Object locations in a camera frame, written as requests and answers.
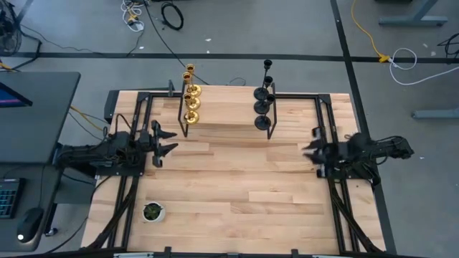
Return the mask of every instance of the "black desk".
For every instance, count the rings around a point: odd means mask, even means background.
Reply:
[[[5,171],[14,167],[17,165],[0,165],[0,175],[3,176]],[[38,247],[62,175],[62,172],[54,167],[45,166],[41,187],[42,169],[43,165],[25,165],[8,173],[7,178],[25,178],[25,184],[14,218],[0,220],[0,252],[31,252]],[[44,216],[37,235],[30,242],[22,244],[17,240],[17,224],[28,209],[39,206],[40,188],[42,188],[40,207],[44,209]]]
[[[46,163],[55,149],[78,72],[2,72],[0,82],[34,104],[0,108],[0,163]]]
[[[0,176],[11,168],[7,178],[24,178],[25,184],[13,219],[0,219],[0,252],[34,251],[44,232],[62,172],[45,166],[64,125],[75,94],[78,72],[4,72],[0,82],[20,92],[34,104],[31,107],[0,109]],[[17,240],[17,224],[24,213],[39,205],[44,216],[37,235],[26,244]]]

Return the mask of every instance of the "computer monitor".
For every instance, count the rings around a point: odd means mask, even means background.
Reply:
[[[32,106],[33,102],[0,82],[0,108]]]

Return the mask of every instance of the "gray floor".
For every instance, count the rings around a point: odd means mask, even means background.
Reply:
[[[17,11],[20,11],[25,0],[12,2],[17,3]],[[360,0],[356,17],[373,34],[379,50],[385,54],[408,47],[420,57],[431,57],[432,52],[436,57],[443,57],[443,49],[435,45],[458,32],[459,3],[456,0],[439,1],[431,11],[432,15],[446,15],[450,19],[442,28],[386,28],[377,24],[379,16],[403,14],[419,2],[404,6]],[[351,0],[338,0],[351,55],[373,57],[369,40],[351,20],[351,3]],[[329,1],[189,0],[176,4],[186,19],[184,30],[175,32],[166,28],[161,33],[178,53],[342,55]],[[23,24],[62,46],[128,52],[138,35],[121,21],[119,5],[120,1],[112,0],[34,0]],[[153,15],[159,16],[158,8],[159,4],[153,4]],[[141,19],[146,23],[146,32],[139,44],[143,49],[136,52],[167,53],[146,14]],[[21,51],[33,50],[33,43],[25,39]],[[44,43],[43,52],[74,50]],[[15,65],[24,59],[4,58],[4,61]],[[197,64],[198,75],[212,84],[225,85],[235,77],[243,77],[247,85],[257,85],[262,77],[260,60],[183,61]],[[412,82],[451,67],[419,64],[412,71],[395,74],[403,82]],[[459,72],[403,87],[390,77],[388,64],[354,63],[354,69],[372,136],[402,135],[416,152],[407,161],[388,161],[380,166],[397,251],[424,257],[456,257],[459,173],[455,143],[459,141],[459,121],[418,121],[413,120],[410,113],[417,109],[459,106]],[[163,87],[169,79],[178,85],[183,72],[174,59],[43,58],[22,70],[80,72],[82,78],[73,105],[97,116],[103,115],[109,90]],[[279,91],[351,93],[343,62],[274,60],[270,73]],[[236,80],[232,84],[241,83],[242,80]],[[97,140],[67,119],[61,141],[83,144]],[[58,211],[56,226],[61,232],[40,243],[37,253],[68,238],[87,216],[88,206],[62,206]],[[82,232],[62,250],[77,249],[81,236]]]

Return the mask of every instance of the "green plant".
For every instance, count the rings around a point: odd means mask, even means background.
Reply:
[[[161,206],[158,204],[147,204],[145,205],[145,208],[143,209],[143,214],[145,215],[145,218],[148,220],[155,220],[159,217],[159,214],[161,213]]]

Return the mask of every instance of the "gold candle holder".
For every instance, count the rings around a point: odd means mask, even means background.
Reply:
[[[188,110],[197,110],[201,106],[199,98],[194,97],[191,93],[185,93],[184,100]]]
[[[187,124],[194,125],[199,121],[199,114],[196,111],[189,110],[185,113],[184,118]]]
[[[193,84],[194,64],[187,64],[186,71],[182,77],[187,84],[186,91],[193,95],[193,97],[199,97],[202,92],[202,88],[199,85]]]

